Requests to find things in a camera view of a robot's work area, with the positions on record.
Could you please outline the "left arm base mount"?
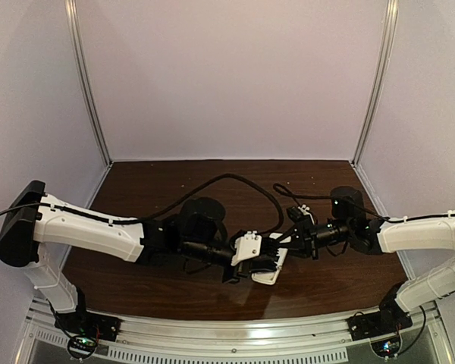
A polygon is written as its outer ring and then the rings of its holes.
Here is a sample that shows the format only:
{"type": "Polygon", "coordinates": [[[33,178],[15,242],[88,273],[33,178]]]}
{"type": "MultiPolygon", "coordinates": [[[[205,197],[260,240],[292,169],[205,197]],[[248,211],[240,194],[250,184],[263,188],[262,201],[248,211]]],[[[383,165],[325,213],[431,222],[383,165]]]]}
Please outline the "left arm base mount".
{"type": "Polygon", "coordinates": [[[96,352],[101,340],[115,342],[122,323],[117,317],[88,311],[52,314],[55,327],[67,337],[67,352],[80,362],[96,352]]]}

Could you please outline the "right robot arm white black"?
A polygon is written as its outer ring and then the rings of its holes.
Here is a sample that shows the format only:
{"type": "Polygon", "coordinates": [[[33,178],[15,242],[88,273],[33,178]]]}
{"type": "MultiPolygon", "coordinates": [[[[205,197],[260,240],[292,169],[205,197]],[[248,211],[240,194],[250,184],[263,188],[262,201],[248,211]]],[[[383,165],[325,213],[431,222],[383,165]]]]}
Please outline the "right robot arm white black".
{"type": "Polygon", "coordinates": [[[454,255],[425,274],[396,284],[379,305],[385,315],[399,317],[415,308],[455,292],[455,210],[416,217],[383,217],[365,208],[362,193],[348,186],[335,187],[326,197],[332,218],[314,224],[296,213],[291,229],[277,238],[279,246],[295,256],[316,259],[318,250],[343,243],[366,255],[403,250],[443,249],[454,255]]]}

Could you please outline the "white remote control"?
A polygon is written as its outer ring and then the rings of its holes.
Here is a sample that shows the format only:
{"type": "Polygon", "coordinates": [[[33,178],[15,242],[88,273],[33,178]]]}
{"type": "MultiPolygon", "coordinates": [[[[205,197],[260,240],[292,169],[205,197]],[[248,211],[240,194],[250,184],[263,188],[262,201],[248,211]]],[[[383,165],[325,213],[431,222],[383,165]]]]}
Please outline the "white remote control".
{"type": "Polygon", "coordinates": [[[288,249],[286,245],[290,237],[280,240],[282,233],[271,233],[261,242],[260,254],[256,257],[258,268],[251,272],[251,279],[258,283],[272,286],[277,282],[281,273],[288,249]]]}

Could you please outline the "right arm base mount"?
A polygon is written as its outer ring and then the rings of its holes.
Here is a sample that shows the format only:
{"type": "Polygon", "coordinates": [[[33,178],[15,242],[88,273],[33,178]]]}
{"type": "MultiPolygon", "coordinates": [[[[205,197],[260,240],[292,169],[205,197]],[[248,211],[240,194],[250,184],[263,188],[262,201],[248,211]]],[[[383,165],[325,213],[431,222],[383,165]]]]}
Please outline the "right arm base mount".
{"type": "Polygon", "coordinates": [[[347,319],[352,341],[369,341],[372,352],[379,358],[392,359],[402,350],[401,331],[413,326],[409,313],[398,308],[383,307],[377,311],[356,312],[347,319]]]}

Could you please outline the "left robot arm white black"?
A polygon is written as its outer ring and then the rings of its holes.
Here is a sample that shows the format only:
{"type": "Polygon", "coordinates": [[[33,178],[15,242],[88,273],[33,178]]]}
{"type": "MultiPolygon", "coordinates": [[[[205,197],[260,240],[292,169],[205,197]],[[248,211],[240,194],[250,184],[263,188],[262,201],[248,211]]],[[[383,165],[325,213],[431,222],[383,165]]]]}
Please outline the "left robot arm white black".
{"type": "Polygon", "coordinates": [[[50,257],[48,243],[137,264],[147,263],[155,254],[175,254],[222,267],[226,283],[248,277],[273,285],[287,255],[278,234],[241,231],[229,237],[224,217],[223,205],[208,197],[185,199],[177,214],[163,220],[106,215],[70,205],[34,180],[0,212],[0,260],[24,269],[35,289],[64,316],[84,315],[85,299],[50,257]]]}

